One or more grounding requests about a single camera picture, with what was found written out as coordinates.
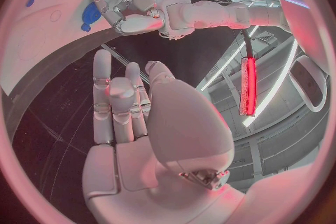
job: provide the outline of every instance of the robotic hand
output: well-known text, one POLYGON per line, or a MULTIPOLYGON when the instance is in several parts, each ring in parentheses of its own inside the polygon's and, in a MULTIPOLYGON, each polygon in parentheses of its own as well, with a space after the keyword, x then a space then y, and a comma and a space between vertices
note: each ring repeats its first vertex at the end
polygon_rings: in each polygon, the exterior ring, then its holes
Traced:
MULTIPOLYGON (((148 223, 148 218, 155 218, 151 223, 189 223, 194 212, 220 200, 227 218, 243 197, 226 184, 230 173, 225 170, 234 157, 230 129, 203 95, 175 79, 164 64, 148 62, 145 70, 149 96, 137 63, 127 65, 125 77, 110 80, 110 53, 95 55, 97 145, 83 171, 87 206, 98 223, 148 223), (172 220, 167 208, 186 204, 188 209, 172 220)), ((207 212, 212 216, 214 211, 207 212)))
POLYGON ((109 9, 105 0, 94 0, 109 24, 123 35, 159 31, 164 38, 180 39, 195 29, 228 26, 245 29, 251 25, 278 26, 290 31, 281 7, 247 7, 243 3, 222 6, 211 1, 191 0, 123 0, 109 9), (146 15, 122 12, 133 7, 146 15))

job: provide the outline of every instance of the black floor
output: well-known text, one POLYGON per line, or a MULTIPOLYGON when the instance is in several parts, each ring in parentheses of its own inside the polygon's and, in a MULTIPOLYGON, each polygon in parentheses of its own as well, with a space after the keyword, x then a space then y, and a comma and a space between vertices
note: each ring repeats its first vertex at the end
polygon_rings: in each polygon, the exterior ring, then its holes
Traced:
MULTIPOLYGON (((160 60, 176 78, 196 86, 232 43, 232 33, 227 27, 219 27, 168 41, 152 32, 120 37, 109 45, 142 68, 148 60, 160 60)), ((94 144, 92 62, 96 51, 72 63, 45 86, 27 109, 13 140, 31 181, 55 208, 76 223, 95 223, 84 203, 81 177, 87 152, 94 144)), ((124 76, 124 72, 124 66, 114 60, 113 77, 124 76)))

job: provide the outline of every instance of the light strip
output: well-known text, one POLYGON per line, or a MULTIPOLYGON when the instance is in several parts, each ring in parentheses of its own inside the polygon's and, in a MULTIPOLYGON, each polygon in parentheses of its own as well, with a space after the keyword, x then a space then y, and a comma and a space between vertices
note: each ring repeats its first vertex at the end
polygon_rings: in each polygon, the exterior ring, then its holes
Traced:
POLYGON ((305 8, 309 8, 309 6, 307 6, 306 4, 303 4, 303 3, 300 3, 300 2, 296 2, 294 0, 285 0, 289 3, 293 3, 293 4, 297 4, 298 6, 301 6, 301 7, 305 7, 305 8))
POLYGON ((272 98, 276 95, 277 91, 279 90, 281 84, 283 83, 284 79, 286 78, 286 75, 288 71, 291 68, 292 62, 295 57, 295 52, 297 49, 297 41, 296 39, 293 42, 293 47, 290 52, 290 55, 287 59, 286 64, 284 65, 282 72, 278 78, 278 80, 275 82, 269 93, 266 95, 265 99, 260 103, 260 105, 256 108, 254 117, 250 116, 248 117, 244 122, 243 125, 248 127, 266 108, 266 106, 269 104, 269 102, 272 100, 272 98))
MULTIPOLYGON (((258 29, 258 25, 256 25, 253 30, 251 31, 251 33, 249 34, 249 36, 251 37, 252 34, 254 34, 256 32, 256 30, 258 29)), ((214 74, 214 76, 212 78, 210 78, 210 80, 201 88, 201 91, 204 91, 221 73, 222 71, 230 64, 230 62, 237 56, 237 54, 239 53, 239 51, 245 46, 245 41, 239 46, 239 48, 233 53, 233 55, 227 60, 227 62, 216 72, 216 74, 214 74)))

